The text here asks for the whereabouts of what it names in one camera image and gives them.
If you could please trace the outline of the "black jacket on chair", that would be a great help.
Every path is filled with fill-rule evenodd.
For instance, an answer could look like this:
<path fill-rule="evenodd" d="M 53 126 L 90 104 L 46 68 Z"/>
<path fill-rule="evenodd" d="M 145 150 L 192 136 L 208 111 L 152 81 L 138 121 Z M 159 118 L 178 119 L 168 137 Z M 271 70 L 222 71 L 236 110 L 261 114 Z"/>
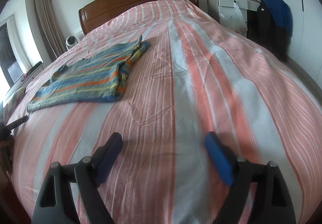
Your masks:
<path fill-rule="evenodd" d="M 278 60 L 288 61 L 290 34 L 277 27 L 269 8 L 261 2 L 257 11 L 247 11 L 247 38 L 270 51 Z"/>

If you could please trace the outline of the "multicolour striped knit sweater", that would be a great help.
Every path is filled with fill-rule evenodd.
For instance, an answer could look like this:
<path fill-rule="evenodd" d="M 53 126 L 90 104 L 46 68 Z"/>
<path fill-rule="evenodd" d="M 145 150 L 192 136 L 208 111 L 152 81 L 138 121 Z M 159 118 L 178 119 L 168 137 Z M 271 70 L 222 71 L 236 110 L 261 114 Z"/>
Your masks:
<path fill-rule="evenodd" d="M 119 101 L 126 91 L 127 79 L 134 64 L 149 46 L 150 43 L 140 36 L 134 42 L 115 44 L 71 66 L 61 66 L 39 88 L 27 111 L 77 102 Z"/>

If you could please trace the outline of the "white window-side drawer cabinet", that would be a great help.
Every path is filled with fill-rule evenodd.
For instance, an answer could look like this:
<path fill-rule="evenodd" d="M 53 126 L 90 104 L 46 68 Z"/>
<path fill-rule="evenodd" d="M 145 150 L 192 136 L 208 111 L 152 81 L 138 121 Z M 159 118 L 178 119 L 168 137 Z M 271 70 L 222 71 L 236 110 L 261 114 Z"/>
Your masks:
<path fill-rule="evenodd" d="M 33 71 L 30 72 L 26 77 L 24 77 L 23 75 L 19 77 L 18 81 L 16 81 L 16 83 L 13 84 L 10 90 L 7 91 L 3 100 L 7 100 L 18 89 L 22 87 L 27 87 L 35 79 L 35 77 L 38 74 L 40 74 L 43 70 L 44 70 L 43 63 L 42 62 L 37 63 Z"/>

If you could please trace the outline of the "pink white striped bedspread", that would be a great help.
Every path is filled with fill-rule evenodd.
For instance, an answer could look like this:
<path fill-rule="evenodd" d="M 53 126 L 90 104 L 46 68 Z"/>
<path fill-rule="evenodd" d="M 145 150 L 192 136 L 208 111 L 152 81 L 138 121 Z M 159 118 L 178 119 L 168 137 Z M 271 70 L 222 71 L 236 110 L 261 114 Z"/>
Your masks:
<path fill-rule="evenodd" d="M 15 130 L 11 180 L 27 214 L 52 162 L 78 162 L 118 132 L 122 152 L 99 188 L 116 223 L 211 223 L 228 194 L 203 144 L 215 132 L 253 163 L 275 161 L 306 223 L 321 203 L 321 105 L 268 50 L 188 0 L 136 6 L 87 34 L 27 86 L 11 119 L 62 65 L 138 37 L 150 47 L 119 102 L 50 107 Z"/>

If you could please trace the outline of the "white plastic bag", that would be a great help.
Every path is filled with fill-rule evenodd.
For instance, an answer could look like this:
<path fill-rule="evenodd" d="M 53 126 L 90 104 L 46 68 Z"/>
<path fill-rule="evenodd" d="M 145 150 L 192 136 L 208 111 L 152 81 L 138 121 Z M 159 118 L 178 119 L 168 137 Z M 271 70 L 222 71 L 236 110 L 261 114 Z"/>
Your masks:
<path fill-rule="evenodd" d="M 223 27 L 244 37 L 247 35 L 247 21 L 245 21 L 236 1 L 233 2 L 233 7 L 222 6 L 219 8 L 219 21 Z"/>

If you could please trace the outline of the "brown grey striped pillow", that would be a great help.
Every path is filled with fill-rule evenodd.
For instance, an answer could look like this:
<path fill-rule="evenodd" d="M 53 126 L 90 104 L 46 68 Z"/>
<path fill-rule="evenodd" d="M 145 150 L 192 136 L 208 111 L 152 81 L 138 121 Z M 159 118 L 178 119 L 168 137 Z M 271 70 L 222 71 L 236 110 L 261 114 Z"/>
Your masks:
<path fill-rule="evenodd" d="M 3 108 L 3 118 L 7 122 L 16 109 L 17 105 L 25 96 L 26 88 L 22 87 L 18 89 L 15 93 L 11 95 L 11 97 L 7 100 L 4 108 Z"/>

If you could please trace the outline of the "dark window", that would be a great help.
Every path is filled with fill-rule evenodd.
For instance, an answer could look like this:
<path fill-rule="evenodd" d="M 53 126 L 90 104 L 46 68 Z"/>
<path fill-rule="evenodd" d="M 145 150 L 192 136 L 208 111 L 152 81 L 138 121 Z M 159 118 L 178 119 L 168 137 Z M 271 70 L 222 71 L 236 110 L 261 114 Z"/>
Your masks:
<path fill-rule="evenodd" d="M 0 54 L 1 70 L 7 83 L 12 87 L 23 72 L 13 53 L 6 24 L 2 25 L 0 29 Z"/>

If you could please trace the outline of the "beige curtain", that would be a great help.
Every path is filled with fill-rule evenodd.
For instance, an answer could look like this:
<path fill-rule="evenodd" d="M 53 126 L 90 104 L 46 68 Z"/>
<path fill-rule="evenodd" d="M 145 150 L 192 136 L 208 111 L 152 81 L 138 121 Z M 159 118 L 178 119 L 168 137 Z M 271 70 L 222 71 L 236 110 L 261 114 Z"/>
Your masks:
<path fill-rule="evenodd" d="M 55 57 L 67 51 L 62 31 L 56 20 L 51 0 L 34 0 L 41 28 Z"/>

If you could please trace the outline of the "blue garment on chair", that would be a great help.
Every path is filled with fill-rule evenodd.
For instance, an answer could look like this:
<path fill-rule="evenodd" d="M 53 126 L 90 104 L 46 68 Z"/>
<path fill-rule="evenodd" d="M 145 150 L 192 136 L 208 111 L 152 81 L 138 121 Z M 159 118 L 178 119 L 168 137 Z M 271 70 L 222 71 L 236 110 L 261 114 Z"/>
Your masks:
<path fill-rule="evenodd" d="M 293 36 L 293 17 L 289 6 L 283 0 L 260 0 L 270 10 L 276 27 L 281 27 Z"/>

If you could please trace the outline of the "white round desk fan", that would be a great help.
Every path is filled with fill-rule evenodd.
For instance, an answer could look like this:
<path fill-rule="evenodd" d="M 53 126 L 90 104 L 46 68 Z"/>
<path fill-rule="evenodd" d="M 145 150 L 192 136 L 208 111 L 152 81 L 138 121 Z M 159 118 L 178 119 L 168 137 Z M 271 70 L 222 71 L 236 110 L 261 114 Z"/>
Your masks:
<path fill-rule="evenodd" d="M 78 44 L 78 40 L 75 36 L 69 36 L 66 38 L 65 45 L 68 50 L 73 48 L 76 44 Z"/>

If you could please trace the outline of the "white bedside desk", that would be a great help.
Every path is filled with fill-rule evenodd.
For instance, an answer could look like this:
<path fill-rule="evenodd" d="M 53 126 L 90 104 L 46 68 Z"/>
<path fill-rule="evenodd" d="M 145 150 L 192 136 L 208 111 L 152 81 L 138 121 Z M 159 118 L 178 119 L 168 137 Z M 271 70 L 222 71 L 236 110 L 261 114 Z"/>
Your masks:
<path fill-rule="evenodd" d="M 247 16 L 248 11 L 256 12 L 260 3 L 253 0 L 206 0 L 208 13 L 212 18 L 219 17 L 222 15 L 229 15 L 235 9 L 235 5 L 241 10 L 244 17 Z"/>

